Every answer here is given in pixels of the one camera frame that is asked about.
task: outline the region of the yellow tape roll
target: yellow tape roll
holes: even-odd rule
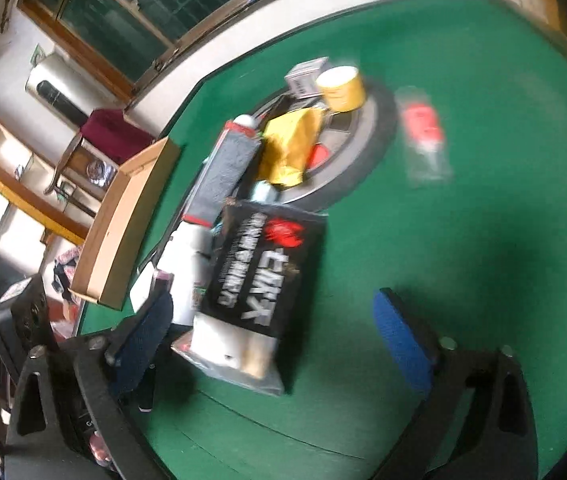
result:
[[[317,78],[326,104],[336,112],[350,112],[365,102],[365,89],[354,66],[336,66]]]

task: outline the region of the yellow bag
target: yellow bag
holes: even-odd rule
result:
[[[259,180],[285,187],[302,183],[324,113],[319,108],[302,108],[273,119],[266,125],[266,148],[259,167]]]

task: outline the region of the chair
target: chair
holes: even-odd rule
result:
[[[71,140],[59,163],[54,168],[51,183],[44,190],[44,195],[55,192],[64,197],[70,204],[94,218],[97,213],[73,197],[72,192],[68,192],[64,184],[60,183],[60,178],[62,175],[66,176],[101,201],[118,169],[118,164],[97,150],[84,139],[81,133],[78,133]]]
[[[119,165],[154,141],[148,132],[126,121],[122,110],[94,110],[66,148],[44,194],[55,191],[94,218],[95,212],[59,185],[62,174],[97,200],[103,200]]]

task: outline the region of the window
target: window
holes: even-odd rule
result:
[[[20,0],[20,8],[119,98],[247,0]]]

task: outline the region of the blue foam pad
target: blue foam pad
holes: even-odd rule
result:
[[[155,357],[157,348],[168,333],[172,323],[172,310],[172,297],[164,292],[148,309],[144,320],[121,348],[117,354],[118,366],[114,368],[115,380],[110,384],[113,397],[137,388]]]
[[[390,298],[379,291],[372,311],[377,329],[412,389],[428,394],[433,386],[433,364]]]

